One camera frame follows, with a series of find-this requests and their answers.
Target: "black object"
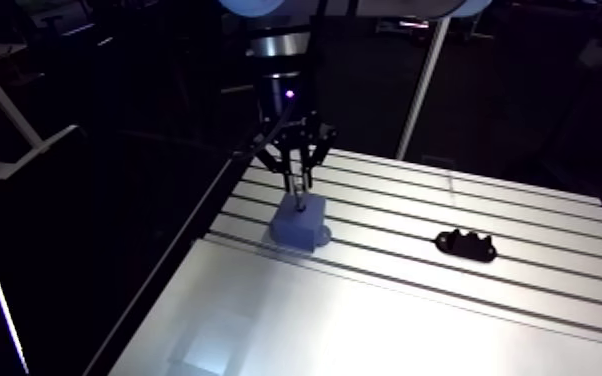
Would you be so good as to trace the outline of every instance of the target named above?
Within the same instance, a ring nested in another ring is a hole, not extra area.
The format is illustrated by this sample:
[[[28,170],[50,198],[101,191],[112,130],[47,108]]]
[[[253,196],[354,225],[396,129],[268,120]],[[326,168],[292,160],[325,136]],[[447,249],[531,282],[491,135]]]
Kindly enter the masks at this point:
[[[492,262],[497,250],[492,246],[492,237],[480,239],[475,232],[462,235],[460,230],[442,232],[434,239],[434,244],[443,253],[468,258],[480,262]]]

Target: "aluminum table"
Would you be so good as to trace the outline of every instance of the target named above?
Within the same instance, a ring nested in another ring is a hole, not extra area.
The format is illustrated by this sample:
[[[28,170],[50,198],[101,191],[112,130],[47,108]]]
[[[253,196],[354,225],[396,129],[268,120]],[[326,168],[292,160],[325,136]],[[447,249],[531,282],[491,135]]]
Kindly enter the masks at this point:
[[[111,374],[602,374],[600,200],[340,150],[314,173],[331,243],[271,242],[253,161]],[[499,256],[439,252],[455,228]]]

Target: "blue block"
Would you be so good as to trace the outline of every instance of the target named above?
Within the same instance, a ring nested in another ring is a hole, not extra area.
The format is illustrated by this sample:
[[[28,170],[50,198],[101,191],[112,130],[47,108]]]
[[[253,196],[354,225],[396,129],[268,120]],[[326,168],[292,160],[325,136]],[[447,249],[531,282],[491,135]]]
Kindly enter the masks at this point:
[[[324,225],[324,197],[310,193],[303,195],[306,210],[299,212],[295,199],[285,194],[270,223],[271,238],[280,246],[313,252],[331,240],[331,231]]]

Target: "white pole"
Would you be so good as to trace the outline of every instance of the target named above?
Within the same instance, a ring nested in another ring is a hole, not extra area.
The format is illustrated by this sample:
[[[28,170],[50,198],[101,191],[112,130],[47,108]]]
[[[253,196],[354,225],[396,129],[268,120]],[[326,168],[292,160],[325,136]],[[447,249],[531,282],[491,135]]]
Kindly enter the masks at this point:
[[[432,38],[432,44],[427,52],[427,58],[425,60],[425,66],[422,68],[422,75],[418,81],[418,87],[415,90],[415,96],[413,96],[413,102],[411,104],[411,110],[408,113],[408,119],[406,120],[406,127],[404,133],[399,141],[399,148],[397,149],[397,159],[403,160],[408,150],[408,144],[411,141],[413,135],[413,129],[415,123],[420,115],[420,109],[422,108],[422,102],[425,100],[427,94],[427,87],[429,81],[434,73],[434,67],[436,67],[436,61],[439,57],[439,52],[443,46],[443,40],[446,38],[446,32],[448,31],[448,25],[450,24],[450,17],[446,17],[439,22]]]

